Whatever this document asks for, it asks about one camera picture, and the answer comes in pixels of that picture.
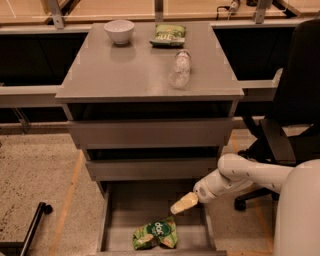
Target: snack bag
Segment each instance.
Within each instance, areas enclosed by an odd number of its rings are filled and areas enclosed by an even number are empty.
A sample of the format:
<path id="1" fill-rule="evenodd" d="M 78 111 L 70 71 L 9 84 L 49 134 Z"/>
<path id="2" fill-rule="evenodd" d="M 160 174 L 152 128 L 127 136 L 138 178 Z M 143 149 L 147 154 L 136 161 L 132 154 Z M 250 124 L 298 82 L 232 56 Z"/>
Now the snack bag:
<path id="1" fill-rule="evenodd" d="M 135 250 L 150 249 L 161 244 L 173 249 L 177 241 L 178 236 L 173 216 L 146 224 L 133 233 Z"/>
<path id="2" fill-rule="evenodd" d="M 156 25 L 156 36 L 150 40 L 153 46 L 183 46 L 185 42 L 186 27 L 180 25 Z"/>

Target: water bottle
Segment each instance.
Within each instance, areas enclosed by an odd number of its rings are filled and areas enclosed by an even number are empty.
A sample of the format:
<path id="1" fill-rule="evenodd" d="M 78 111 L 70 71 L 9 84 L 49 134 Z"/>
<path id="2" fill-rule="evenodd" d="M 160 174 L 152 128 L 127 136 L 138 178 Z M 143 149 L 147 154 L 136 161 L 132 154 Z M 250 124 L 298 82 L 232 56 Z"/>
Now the water bottle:
<path id="1" fill-rule="evenodd" d="M 190 78 L 191 56 L 188 50 L 183 49 L 177 52 L 169 81 L 173 88 L 183 89 Z"/>

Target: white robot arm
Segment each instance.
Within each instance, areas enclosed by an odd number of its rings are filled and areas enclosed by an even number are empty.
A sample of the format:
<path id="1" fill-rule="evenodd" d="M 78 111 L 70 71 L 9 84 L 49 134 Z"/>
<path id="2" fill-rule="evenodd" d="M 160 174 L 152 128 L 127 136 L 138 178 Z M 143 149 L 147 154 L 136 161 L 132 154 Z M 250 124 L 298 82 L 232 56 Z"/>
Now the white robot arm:
<path id="1" fill-rule="evenodd" d="M 280 193 L 273 256 L 319 255 L 320 159 L 287 167 L 226 154 L 218 168 L 171 207 L 173 214 L 257 183 Z"/>
<path id="2" fill-rule="evenodd" d="M 227 192 L 245 189 L 253 183 L 280 193 L 292 169 L 248 161 L 235 154 L 225 154 L 218 161 L 218 169 L 198 181 L 193 192 L 201 203 L 208 203 Z"/>

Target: cabinet top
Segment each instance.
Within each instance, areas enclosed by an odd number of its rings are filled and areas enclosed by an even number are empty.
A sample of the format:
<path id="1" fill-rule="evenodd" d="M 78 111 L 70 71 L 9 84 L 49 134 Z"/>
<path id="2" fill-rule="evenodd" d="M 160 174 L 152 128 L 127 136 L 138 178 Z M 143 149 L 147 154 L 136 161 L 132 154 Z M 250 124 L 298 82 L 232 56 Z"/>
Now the cabinet top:
<path id="1" fill-rule="evenodd" d="M 152 102 L 235 100 L 243 92 L 209 23 L 179 23 L 186 27 L 184 48 L 192 59 L 184 89 L 170 85 L 177 48 L 155 48 L 154 22 L 135 23 L 128 45 L 112 43 L 104 24 L 93 24 L 56 100 L 72 102 Z"/>

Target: white bowl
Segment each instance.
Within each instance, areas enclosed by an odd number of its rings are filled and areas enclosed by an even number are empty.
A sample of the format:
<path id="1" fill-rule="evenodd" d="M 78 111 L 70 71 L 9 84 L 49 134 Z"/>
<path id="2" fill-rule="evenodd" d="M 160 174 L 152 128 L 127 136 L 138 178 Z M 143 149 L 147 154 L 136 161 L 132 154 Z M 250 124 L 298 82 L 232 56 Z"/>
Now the white bowl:
<path id="1" fill-rule="evenodd" d="M 104 25 L 115 44 L 127 44 L 132 37 L 134 23 L 129 20 L 113 20 Z"/>

